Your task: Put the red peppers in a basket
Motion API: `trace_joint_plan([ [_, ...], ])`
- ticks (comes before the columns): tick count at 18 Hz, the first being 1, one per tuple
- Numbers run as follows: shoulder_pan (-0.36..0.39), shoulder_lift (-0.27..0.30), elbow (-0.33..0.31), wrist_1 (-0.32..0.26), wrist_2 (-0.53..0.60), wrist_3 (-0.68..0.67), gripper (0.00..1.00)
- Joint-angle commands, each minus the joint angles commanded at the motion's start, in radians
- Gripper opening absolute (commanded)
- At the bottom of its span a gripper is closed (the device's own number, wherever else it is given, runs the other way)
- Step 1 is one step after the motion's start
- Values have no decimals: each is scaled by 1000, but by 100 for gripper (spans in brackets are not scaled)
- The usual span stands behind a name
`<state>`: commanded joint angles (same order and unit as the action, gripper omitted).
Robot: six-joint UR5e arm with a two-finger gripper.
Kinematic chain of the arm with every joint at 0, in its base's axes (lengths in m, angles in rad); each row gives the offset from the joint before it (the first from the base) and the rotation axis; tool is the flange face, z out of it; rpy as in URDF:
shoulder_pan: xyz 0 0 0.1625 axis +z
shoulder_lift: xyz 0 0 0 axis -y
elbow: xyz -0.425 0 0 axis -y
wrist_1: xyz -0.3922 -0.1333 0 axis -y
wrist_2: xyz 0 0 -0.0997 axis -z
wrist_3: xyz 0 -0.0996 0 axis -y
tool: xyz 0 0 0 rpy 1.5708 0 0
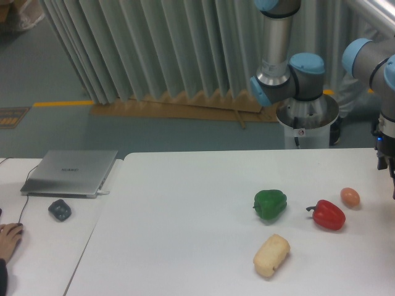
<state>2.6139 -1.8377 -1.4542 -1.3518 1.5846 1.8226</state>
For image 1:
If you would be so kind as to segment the black sleeve forearm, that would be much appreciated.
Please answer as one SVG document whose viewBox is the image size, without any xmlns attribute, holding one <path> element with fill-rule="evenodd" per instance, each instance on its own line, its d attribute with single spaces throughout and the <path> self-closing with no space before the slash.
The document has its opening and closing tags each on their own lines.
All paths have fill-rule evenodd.
<svg viewBox="0 0 395 296">
<path fill-rule="evenodd" d="M 8 286 L 8 272 L 6 261 L 0 259 L 0 296 L 6 296 Z"/>
</svg>

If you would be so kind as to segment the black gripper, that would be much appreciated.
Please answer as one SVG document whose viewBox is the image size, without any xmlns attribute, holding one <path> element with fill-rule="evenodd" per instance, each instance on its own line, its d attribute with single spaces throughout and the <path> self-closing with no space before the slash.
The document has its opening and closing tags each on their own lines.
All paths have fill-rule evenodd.
<svg viewBox="0 0 395 296">
<path fill-rule="evenodd" d="M 376 139 L 377 170 L 389 168 L 394 186 L 393 199 L 395 199 L 394 122 L 385 117 L 379 117 L 372 123 L 371 134 Z"/>
</svg>

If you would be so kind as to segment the person's hand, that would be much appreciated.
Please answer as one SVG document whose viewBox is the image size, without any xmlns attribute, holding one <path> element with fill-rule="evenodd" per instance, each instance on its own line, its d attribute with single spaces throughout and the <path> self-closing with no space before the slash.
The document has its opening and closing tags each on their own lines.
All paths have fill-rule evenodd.
<svg viewBox="0 0 395 296">
<path fill-rule="evenodd" d="M 18 223 L 2 224 L 1 225 L 1 237 L 0 237 L 0 248 L 1 258 L 9 262 L 15 251 L 15 248 L 22 238 L 21 235 L 16 235 L 16 227 Z"/>
</svg>

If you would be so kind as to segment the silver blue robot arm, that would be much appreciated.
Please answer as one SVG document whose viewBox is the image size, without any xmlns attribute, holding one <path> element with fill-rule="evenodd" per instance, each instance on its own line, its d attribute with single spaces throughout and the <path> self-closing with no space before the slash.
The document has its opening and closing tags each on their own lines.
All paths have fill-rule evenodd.
<svg viewBox="0 0 395 296">
<path fill-rule="evenodd" d="M 381 97 L 380 116 L 372 124 L 379 170 L 394 176 L 394 1 L 348 1 L 348 6 L 387 37 L 353 41 L 342 65 L 353 78 Z M 338 116 L 336 102 L 323 95 L 325 66 L 316 54 L 287 58 L 293 16 L 300 1 L 256 1 L 264 17 L 262 64 L 251 77 L 251 89 L 262 106 L 277 102 L 277 118 L 290 133 L 289 148 L 300 148 L 307 130 L 329 127 Z"/>
</svg>

